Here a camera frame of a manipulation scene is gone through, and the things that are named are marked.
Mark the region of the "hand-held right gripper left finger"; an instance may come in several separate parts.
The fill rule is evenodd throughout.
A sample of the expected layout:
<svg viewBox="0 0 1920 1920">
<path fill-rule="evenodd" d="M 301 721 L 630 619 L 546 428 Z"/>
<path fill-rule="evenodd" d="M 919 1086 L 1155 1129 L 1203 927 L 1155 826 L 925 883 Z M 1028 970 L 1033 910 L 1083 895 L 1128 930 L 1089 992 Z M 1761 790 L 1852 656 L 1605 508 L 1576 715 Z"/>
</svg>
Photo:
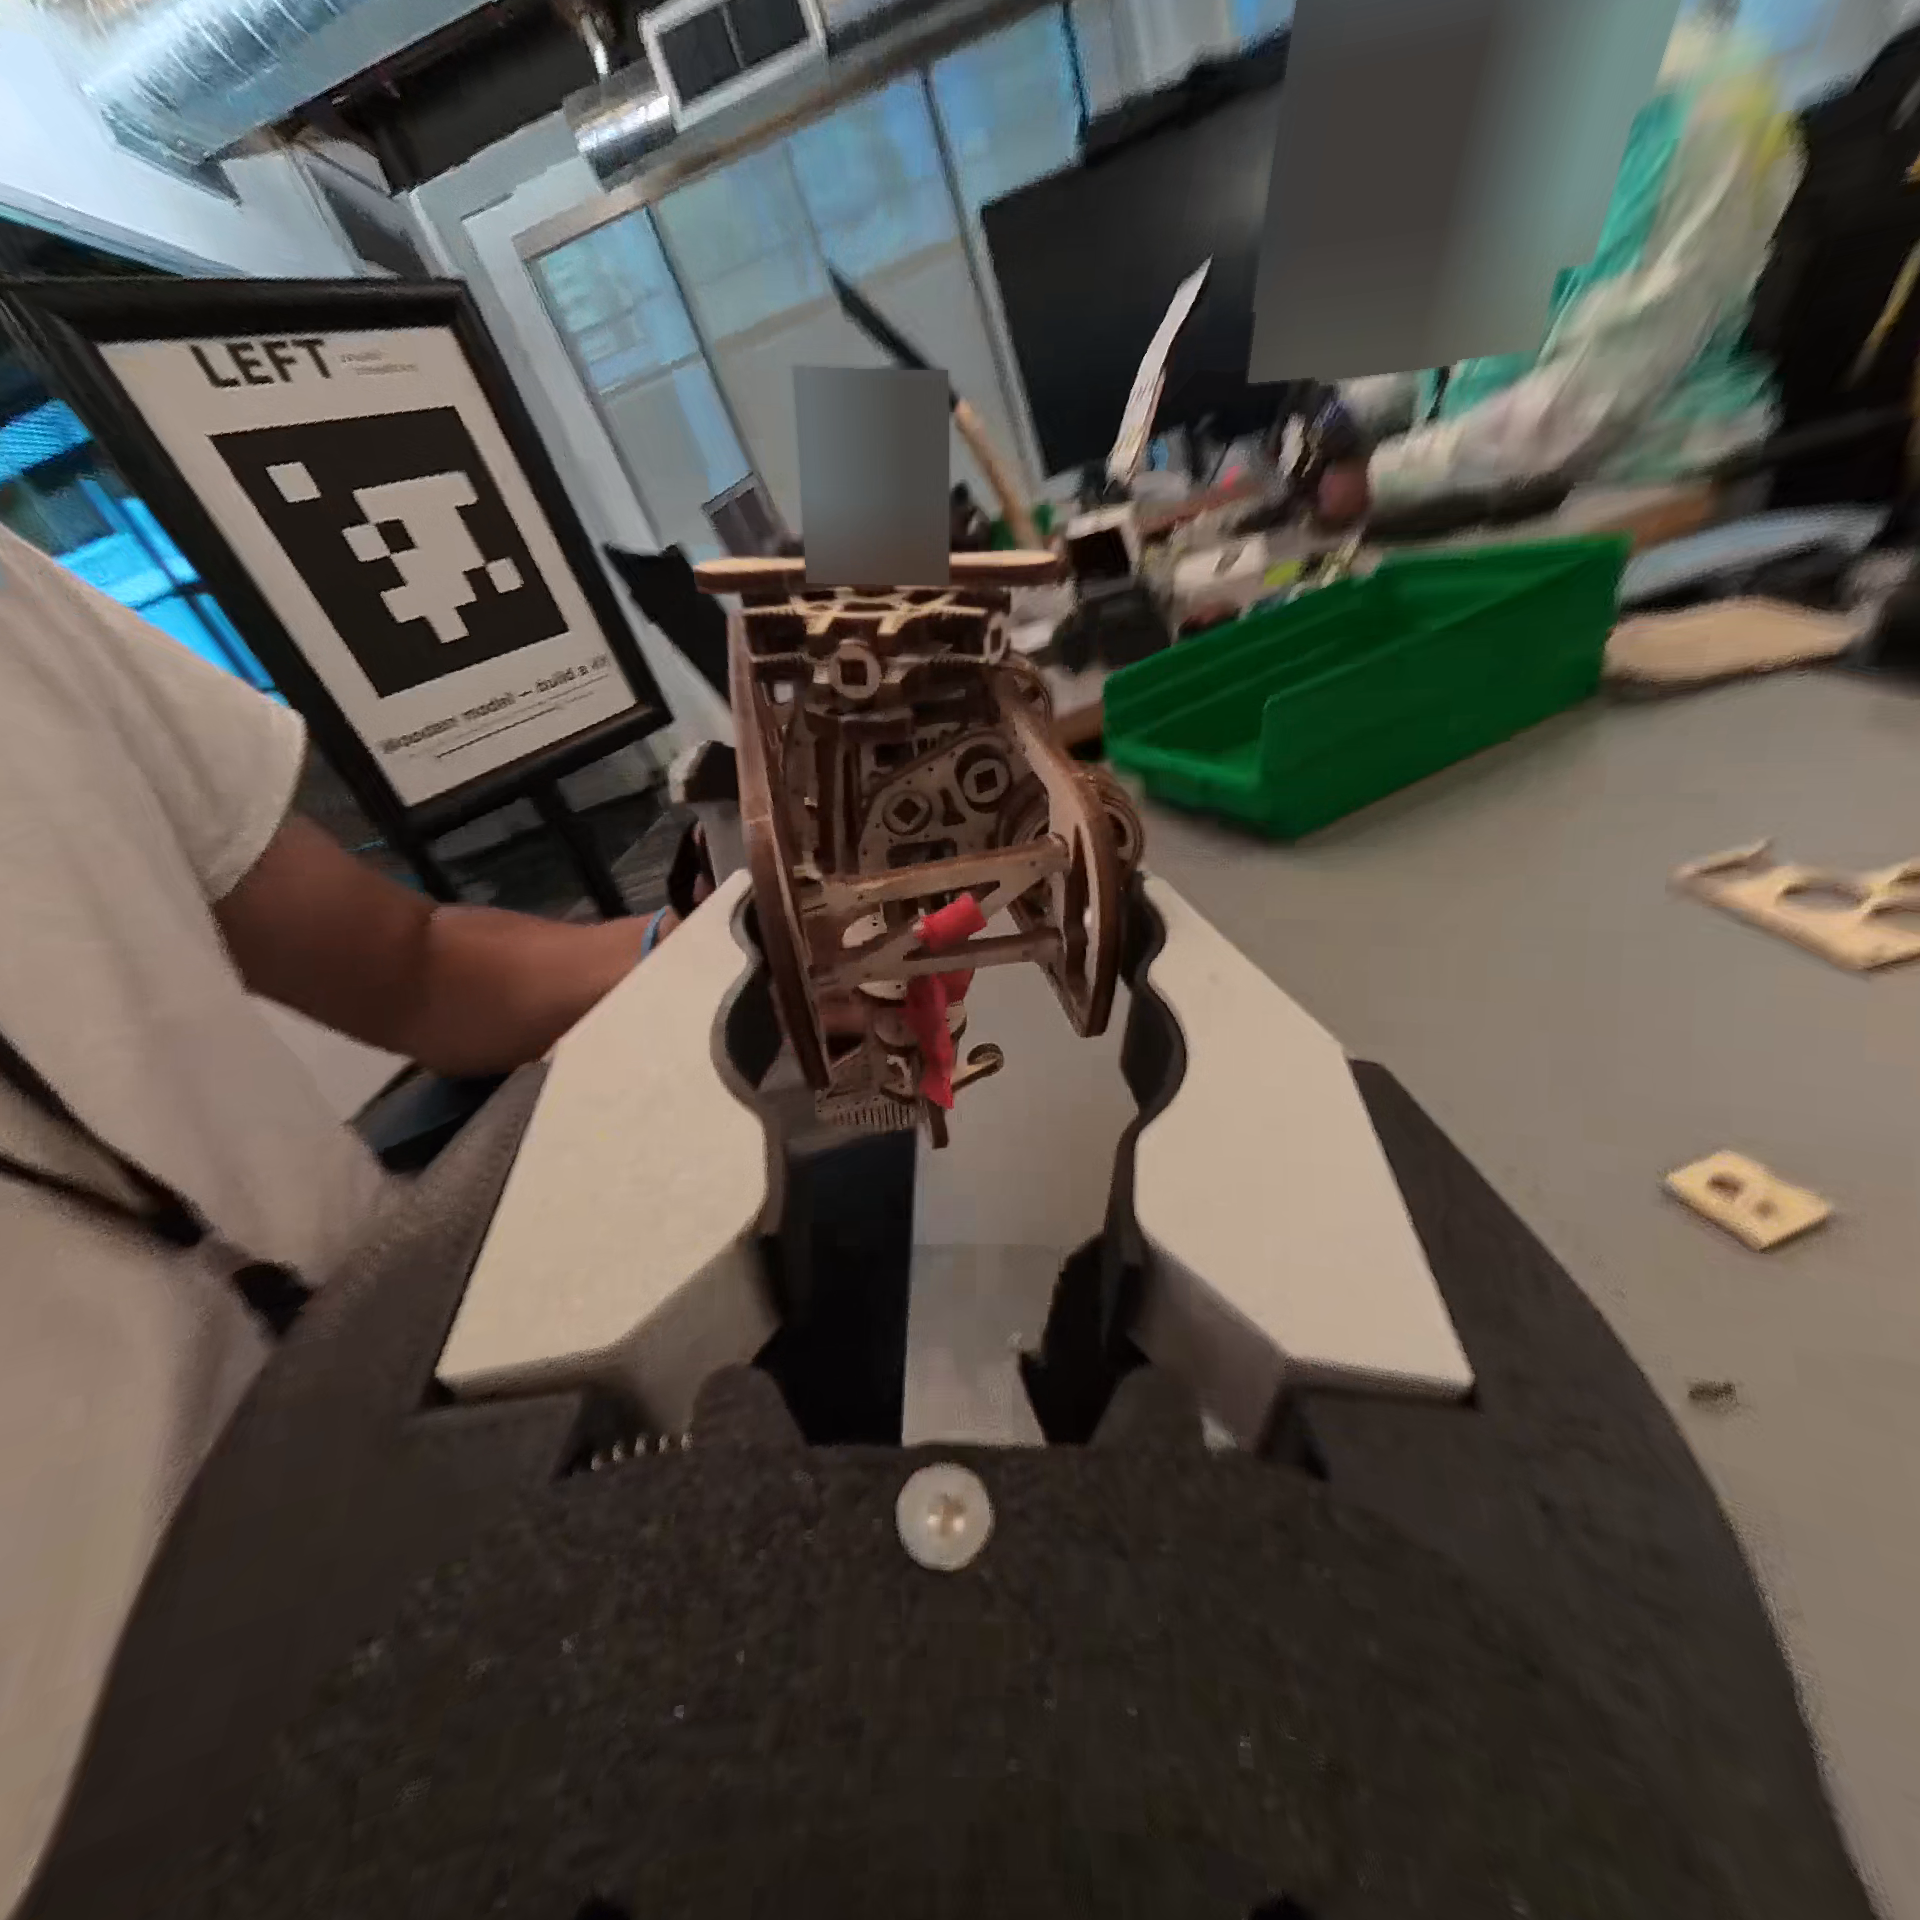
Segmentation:
<svg viewBox="0 0 1920 1920">
<path fill-rule="evenodd" d="M 775 1331 L 781 1028 L 752 904 L 720 880 L 554 1045 L 436 1365 L 453 1400 L 571 1389 L 677 1434 Z"/>
</svg>

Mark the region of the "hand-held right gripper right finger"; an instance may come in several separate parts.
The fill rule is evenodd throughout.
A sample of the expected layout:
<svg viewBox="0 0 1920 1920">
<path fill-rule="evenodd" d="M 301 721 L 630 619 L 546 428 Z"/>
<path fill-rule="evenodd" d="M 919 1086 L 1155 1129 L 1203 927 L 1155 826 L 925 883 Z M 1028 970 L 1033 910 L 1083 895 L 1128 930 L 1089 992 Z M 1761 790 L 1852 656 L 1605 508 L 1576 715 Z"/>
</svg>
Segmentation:
<svg viewBox="0 0 1920 1920">
<path fill-rule="evenodd" d="M 1164 876 L 1131 1011 L 1170 1020 L 1139 1095 L 1126 1334 L 1243 1451 L 1304 1396 L 1468 1406 L 1475 1374 L 1341 1041 Z"/>
</svg>

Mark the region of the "wooden biplane model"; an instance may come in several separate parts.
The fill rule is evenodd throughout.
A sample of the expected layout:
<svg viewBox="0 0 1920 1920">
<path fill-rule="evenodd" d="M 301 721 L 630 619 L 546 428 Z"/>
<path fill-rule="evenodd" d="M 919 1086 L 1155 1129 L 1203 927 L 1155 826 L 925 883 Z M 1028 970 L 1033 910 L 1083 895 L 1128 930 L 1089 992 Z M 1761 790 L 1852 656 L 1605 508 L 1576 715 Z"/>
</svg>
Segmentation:
<svg viewBox="0 0 1920 1920">
<path fill-rule="evenodd" d="M 739 836 L 779 1030 L 824 1123 L 947 1145 L 972 980 L 1030 965 L 1099 1038 L 1122 973 L 1139 813 L 1061 743 L 1013 595 L 1044 548 L 952 554 L 941 584 L 825 586 L 798 555 L 689 572 L 732 599 Z"/>
</svg>

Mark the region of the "person's left forearm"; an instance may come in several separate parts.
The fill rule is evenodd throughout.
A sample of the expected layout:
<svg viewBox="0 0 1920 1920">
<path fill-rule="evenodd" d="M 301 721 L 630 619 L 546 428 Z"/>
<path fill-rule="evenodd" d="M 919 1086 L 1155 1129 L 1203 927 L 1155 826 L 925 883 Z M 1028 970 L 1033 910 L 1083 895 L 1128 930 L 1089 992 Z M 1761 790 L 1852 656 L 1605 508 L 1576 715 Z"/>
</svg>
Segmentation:
<svg viewBox="0 0 1920 1920">
<path fill-rule="evenodd" d="M 643 962 L 647 922 L 436 901 L 307 818 L 275 830 L 211 917 L 254 995 L 448 1078 L 548 1056 Z"/>
</svg>

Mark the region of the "grey desk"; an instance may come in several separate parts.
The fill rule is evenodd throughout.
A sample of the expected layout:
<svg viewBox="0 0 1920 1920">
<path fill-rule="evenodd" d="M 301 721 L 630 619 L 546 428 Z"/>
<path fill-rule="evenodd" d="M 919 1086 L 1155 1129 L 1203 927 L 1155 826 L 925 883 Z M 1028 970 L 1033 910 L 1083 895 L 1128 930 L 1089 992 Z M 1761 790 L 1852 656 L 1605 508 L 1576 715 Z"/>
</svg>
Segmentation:
<svg viewBox="0 0 1920 1920">
<path fill-rule="evenodd" d="M 1914 707 L 1852 683 L 1556 724 L 1284 862 L 1175 827 L 1175 877 L 1359 1067 L 1478 1374 L 1320 1396 L 1202 1457 L 1139 1371 L 1030 1530 L 1112 1571 L 1219 1520 L 1219 1626 L 1174 1641 L 1174 1797 L 1277 1792 L 1311 1915 L 1915 1915 L 1915 989 L 1818 980 L 1657 899 L 1751 798 L 1914 800 Z M 1758 1253 L 1668 1197 L 1735 1149 L 1831 1219 Z"/>
</svg>

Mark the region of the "small wooden offcut with holes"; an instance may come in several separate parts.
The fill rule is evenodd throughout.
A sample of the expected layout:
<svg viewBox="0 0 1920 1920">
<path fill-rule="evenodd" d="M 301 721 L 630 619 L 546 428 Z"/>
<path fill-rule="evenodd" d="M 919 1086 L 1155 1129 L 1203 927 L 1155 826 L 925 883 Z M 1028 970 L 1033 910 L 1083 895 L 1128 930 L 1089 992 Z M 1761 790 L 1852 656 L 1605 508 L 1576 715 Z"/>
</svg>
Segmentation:
<svg viewBox="0 0 1920 1920">
<path fill-rule="evenodd" d="M 1716 1149 L 1662 1175 L 1668 1197 L 1742 1247 L 1767 1253 L 1825 1227 L 1831 1203 L 1735 1149 Z"/>
</svg>

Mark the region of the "green plastic bin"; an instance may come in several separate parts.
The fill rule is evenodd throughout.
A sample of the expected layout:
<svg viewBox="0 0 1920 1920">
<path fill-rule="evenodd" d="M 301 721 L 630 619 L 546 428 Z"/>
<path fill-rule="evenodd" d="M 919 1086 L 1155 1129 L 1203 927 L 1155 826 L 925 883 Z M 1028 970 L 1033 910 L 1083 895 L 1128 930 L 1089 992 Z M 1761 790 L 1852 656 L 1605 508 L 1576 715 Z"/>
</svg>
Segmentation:
<svg viewBox="0 0 1920 1920">
<path fill-rule="evenodd" d="M 1108 761 L 1298 841 L 1591 700 L 1632 552 L 1623 532 L 1392 550 L 1115 669 Z"/>
</svg>

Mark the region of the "wooden part sheet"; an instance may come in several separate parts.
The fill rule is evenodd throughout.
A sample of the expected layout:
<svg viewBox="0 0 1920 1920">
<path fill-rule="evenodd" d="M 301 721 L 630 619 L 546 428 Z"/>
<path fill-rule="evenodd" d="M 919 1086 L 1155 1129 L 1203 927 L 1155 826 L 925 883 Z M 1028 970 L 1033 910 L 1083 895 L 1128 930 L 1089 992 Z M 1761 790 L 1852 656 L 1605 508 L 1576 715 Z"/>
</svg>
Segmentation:
<svg viewBox="0 0 1920 1920">
<path fill-rule="evenodd" d="M 1675 894 L 1849 973 L 1917 962 L 1917 862 L 1819 867 L 1776 856 L 1769 838 L 1696 858 Z"/>
</svg>

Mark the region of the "black monitor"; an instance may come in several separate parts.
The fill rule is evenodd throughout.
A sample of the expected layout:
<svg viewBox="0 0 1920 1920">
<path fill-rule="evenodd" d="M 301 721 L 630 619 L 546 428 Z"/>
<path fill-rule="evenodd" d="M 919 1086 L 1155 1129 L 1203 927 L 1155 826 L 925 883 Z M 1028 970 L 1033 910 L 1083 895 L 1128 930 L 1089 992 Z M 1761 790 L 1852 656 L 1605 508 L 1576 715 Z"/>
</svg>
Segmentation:
<svg viewBox="0 0 1920 1920">
<path fill-rule="evenodd" d="M 1280 87 L 1168 119 L 989 201 L 987 259 L 1041 473 L 1103 463 L 1152 337 L 1206 268 L 1164 365 L 1155 428 L 1234 440 L 1284 384 L 1247 373 Z"/>
</svg>

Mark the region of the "beige wooden sheet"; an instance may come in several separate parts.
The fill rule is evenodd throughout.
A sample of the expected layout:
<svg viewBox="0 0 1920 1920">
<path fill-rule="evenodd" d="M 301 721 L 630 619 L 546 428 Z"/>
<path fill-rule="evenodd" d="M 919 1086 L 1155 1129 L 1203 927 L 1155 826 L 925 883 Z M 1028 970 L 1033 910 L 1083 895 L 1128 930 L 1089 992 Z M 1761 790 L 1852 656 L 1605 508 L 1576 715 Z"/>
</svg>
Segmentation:
<svg viewBox="0 0 1920 1920">
<path fill-rule="evenodd" d="M 1635 611 L 1609 632 L 1599 683 L 1664 698 L 1815 668 L 1848 653 L 1865 630 L 1868 615 L 1855 610 L 1814 610 L 1767 595 Z"/>
</svg>

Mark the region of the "white paper tag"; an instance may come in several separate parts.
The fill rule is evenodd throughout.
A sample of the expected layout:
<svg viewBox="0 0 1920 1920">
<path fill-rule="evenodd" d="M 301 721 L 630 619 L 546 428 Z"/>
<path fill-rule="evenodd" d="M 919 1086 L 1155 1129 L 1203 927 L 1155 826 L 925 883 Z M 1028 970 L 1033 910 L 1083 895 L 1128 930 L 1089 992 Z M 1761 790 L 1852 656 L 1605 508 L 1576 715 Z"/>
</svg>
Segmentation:
<svg viewBox="0 0 1920 1920">
<path fill-rule="evenodd" d="M 1168 365 L 1203 293 L 1209 274 L 1212 257 L 1203 255 L 1198 265 L 1178 281 L 1134 372 L 1115 425 L 1115 440 L 1106 457 L 1106 477 L 1120 489 L 1131 488 L 1142 467 L 1153 438 L 1153 424 L 1168 382 Z"/>
</svg>

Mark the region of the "silver ventilation duct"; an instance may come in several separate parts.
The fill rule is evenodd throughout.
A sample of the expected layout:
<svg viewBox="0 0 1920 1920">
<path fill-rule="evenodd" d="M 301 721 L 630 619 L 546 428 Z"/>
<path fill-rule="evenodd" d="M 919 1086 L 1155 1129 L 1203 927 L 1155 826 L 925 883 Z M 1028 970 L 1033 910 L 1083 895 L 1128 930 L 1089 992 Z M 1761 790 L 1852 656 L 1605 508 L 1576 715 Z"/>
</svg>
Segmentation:
<svg viewBox="0 0 1920 1920">
<path fill-rule="evenodd" d="M 122 144 L 182 166 L 311 133 L 408 189 L 643 56 L 647 1 L 42 4 Z"/>
</svg>

